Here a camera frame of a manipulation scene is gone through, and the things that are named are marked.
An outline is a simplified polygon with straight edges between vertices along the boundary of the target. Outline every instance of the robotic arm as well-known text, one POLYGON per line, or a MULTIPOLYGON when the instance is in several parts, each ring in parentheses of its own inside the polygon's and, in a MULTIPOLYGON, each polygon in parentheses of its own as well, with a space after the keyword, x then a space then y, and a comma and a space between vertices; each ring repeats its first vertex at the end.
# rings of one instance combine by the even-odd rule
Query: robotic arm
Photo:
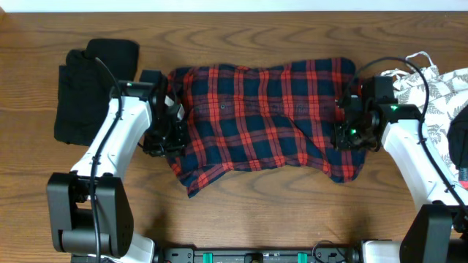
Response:
MULTIPOLYGON (((124 94, 122 115, 102 149, 96 173, 102 258, 121 263, 445 262, 467 258, 467 218, 420 143, 418 108, 398 104, 391 77, 374 77, 364 83, 362 98, 349 98, 344 107, 346 121, 336 124, 333 144, 339 150, 378 150, 382 145, 395 160, 419 211, 402 242, 370 240, 351 248, 317 247, 312 251, 161 250, 153 240, 133 231, 123 179, 142 136, 143 151, 151 156, 181 154, 187 141, 183 107, 175 94, 174 100, 166 97, 167 80, 160 72, 143 71, 139 83, 118 84, 124 94), (464 233, 461 241, 450 240, 452 227, 464 233)), ((96 261, 92 212, 76 204, 89 199, 93 155, 117 110, 118 100, 111 99, 105 122, 83 158, 71 172, 54 173, 48 182, 53 245, 57 251, 71 253, 72 262, 96 261)), ((426 126, 422 132, 428 137, 426 126)), ((430 140, 426 145, 443 174, 450 175, 430 140)), ((468 201, 467 191, 455 178, 446 180, 459 198, 468 201)))

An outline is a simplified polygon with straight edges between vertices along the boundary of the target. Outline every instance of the plaid cloth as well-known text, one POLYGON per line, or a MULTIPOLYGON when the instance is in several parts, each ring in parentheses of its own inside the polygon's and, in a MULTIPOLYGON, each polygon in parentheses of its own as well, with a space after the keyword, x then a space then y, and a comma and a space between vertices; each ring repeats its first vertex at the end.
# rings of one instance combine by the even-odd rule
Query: plaid cloth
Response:
POLYGON ((333 123, 344 117, 335 99, 354 73, 345 58, 176 69, 168 88, 186 110, 190 142, 184 157, 167 162, 189 197, 230 170, 308 166, 337 183, 354 180, 366 152, 331 144, 333 123))

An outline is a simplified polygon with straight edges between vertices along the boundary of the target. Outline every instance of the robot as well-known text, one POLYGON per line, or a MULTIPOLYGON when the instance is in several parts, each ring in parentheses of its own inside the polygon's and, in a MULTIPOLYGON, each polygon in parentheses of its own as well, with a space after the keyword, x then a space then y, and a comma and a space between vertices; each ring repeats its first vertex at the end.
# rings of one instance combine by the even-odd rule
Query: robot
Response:
MULTIPOLYGON (((68 173, 54 172, 48 181, 53 247, 72 254, 71 262, 120 263, 371 263, 468 262, 468 191, 438 156, 415 105, 398 104, 392 77, 366 80, 362 96, 350 95, 356 72, 337 102, 345 121, 335 124, 336 149, 383 147, 392 156, 411 192, 418 214, 402 241, 362 240, 357 245, 311 250, 195 250, 160 248, 133 229, 123 181, 140 138, 151 156, 177 156, 187 144, 184 108, 176 93, 167 93, 167 78, 144 70, 139 82, 117 81, 97 58, 113 85, 107 117, 83 158, 68 173), (91 210, 79 202, 91 202, 91 210), (451 239, 452 229, 461 238, 451 239)), ((426 86, 426 104, 429 86, 426 86)))

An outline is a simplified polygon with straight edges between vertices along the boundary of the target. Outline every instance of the plaid pattern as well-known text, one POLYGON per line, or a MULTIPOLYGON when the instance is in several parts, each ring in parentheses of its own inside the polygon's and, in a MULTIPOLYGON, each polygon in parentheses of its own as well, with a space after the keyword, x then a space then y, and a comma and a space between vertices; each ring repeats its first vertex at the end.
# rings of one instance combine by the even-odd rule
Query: plaid pattern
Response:
POLYGON ((354 72, 345 58, 176 69, 169 89, 182 99, 190 143, 184 157, 167 162, 189 197, 230 170, 308 166, 337 183, 354 180, 366 152, 331 144, 333 123, 344 117, 335 99, 354 72))

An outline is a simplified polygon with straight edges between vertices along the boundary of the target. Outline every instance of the plaid fabric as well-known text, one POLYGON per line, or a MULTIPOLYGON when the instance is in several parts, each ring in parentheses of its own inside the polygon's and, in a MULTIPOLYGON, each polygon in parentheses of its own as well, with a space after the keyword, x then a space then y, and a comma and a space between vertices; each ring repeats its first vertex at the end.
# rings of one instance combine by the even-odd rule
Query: plaid fabric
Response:
POLYGON ((354 180, 366 152, 331 144, 333 123, 344 117, 335 99, 354 72, 345 58, 176 69, 169 89, 186 110, 190 143, 184 157, 167 161, 189 197, 230 170, 308 166, 337 183, 354 180))

